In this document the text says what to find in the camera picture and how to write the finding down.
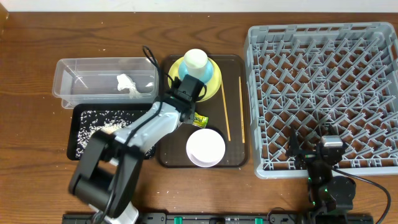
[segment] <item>gray dish rack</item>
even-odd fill
[[[251,27],[244,57],[255,174],[308,176],[285,156],[290,127],[312,149],[329,124],[349,144],[337,168],[397,174],[397,52],[386,22]]]

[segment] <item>small packet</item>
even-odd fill
[[[209,118],[206,116],[202,116],[198,113],[195,112],[195,117],[193,118],[193,125],[199,127],[199,128],[205,128],[207,125],[207,122],[209,121]]]

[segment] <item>yellow plate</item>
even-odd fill
[[[169,70],[169,75],[172,77],[173,80],[175,79],[175,77],[179,77],[178,68],[180,67],[180,64],[182,63],[183,59],[184,59],[184,57],[181,57],[176,62],[174,62],[174,64],[172,65],[172,67]],[[210,99],[212,96],[214,96],[214,94],[217,93],[218,89],[221,86],[221,70],[218,67],[218,65],[216,64],[216,62],[214,62],[211,58],[209,58],[209,60],[213,66],[213,77],[206,84],[207,92],[206,92],[205,97],[203,97],[203,99],[201,99],[198,102],[202,102],[202,101]],[[169,87],[171,87],[172,82],[170,80],[168,80],[168,82],[169,82]],[[201,90],[200,96],[202,96],[203,94],[205,94],[205,89]]]

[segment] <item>clear plastic container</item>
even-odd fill
[[[118,75],[126,74],[139,93],[118,90]],[[158,74],[147,58],[61,59],[52,93],[64,108],[81,103],[152,103],[158,93]]]

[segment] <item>white cup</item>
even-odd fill
[[[191,49],[184,55],[188,74],[197,79],[201,79],[205,75],[207,61],[207,54],[200,49]]]
[[[188,138],[187,155],[197,166],[215,166],[222,160],[224,153],[224,139],[214,130],[200,129]]]

